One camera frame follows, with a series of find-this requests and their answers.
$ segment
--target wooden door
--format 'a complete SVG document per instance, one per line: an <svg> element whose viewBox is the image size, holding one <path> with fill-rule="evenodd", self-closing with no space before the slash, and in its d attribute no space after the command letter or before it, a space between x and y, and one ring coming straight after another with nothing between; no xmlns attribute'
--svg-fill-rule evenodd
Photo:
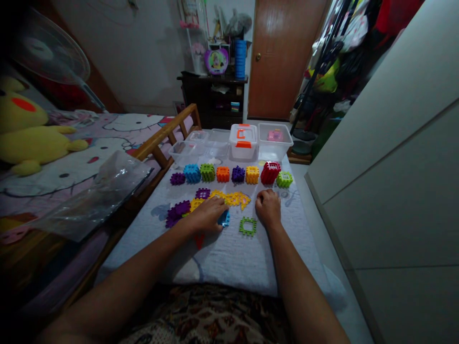
<svg viewBox="0 0 459 344"><path fill-rule="evenodd" d="M257 1L248 118L289 118L328 7L327 0Z"/></svg>

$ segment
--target green square block piece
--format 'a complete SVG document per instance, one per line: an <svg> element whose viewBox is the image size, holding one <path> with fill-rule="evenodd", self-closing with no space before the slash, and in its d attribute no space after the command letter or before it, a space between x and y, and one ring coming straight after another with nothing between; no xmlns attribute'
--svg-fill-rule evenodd
<svg viewBox="0 0 459 344"><path fill-rule="evenodd" d="M252 230L248 231L244 229L244 222L252 222ZM257 232L257 220L251 218L251 217L243 217L242 220L240 221L239 224L239 231L247 236L253 236Z"/></svg>
<svg viewBox="0 0 459 344"><path fill-rule="evenodd" d="M202 180L205 182L213 182L215 180L215 168L212 164L202 164L201 168Z"/></svg>
<svg viewBox="0 0 459 344"><path fill-rule="evenodd" d="M293 183L293 177L290 172L280 172L276 178L277 186L288 188Z"/></svg>

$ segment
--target yellow plush toy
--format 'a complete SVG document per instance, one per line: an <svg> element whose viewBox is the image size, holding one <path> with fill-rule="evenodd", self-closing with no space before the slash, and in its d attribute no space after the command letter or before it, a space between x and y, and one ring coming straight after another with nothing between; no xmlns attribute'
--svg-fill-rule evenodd
<svg viewBox="0 0 459 344"><path fill-rule="evenodd" d="M26 176L39 172L40 165L82 151L84 140L71 142L63 134L73 127L45 126L48 115L39 105L19 95L25 90L16 79L4 77L0 83L0 160L14 164L12 171Z"/></svg>

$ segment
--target clear plastic bag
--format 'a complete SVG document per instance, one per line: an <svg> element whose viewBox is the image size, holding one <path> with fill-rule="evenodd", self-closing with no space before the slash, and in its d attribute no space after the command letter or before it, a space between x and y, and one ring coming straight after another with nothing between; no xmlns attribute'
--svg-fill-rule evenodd
<svg viewBox="0 0 459 344"><path fill-rule="evenodd" d="M116 151L100 167L91 187L24 226L79 242L134 194L151 170L129 154Z"/></svg>

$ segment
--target bed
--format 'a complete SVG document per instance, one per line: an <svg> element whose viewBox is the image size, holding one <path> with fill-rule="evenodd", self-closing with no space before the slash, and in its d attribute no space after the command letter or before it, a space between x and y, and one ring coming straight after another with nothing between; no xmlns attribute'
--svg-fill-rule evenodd
<svg viewBox="0 0 459 344"><path fill-rule="evenodd" d="M95 272L173 163L169 148L200 129L194 104L176 117L147 114L98 114L63 111L49 114L54 124L74 125L72 140L89 148L43 166L29 177L3 171L0 175L1 230L8 231L39 218L87 189L100 165L124 151L151 167L149 178L106 223L80 243L31 231L17 243L1 246L2 277L8 281L4 304L29 316L57 313L90 286Z"/></svg>

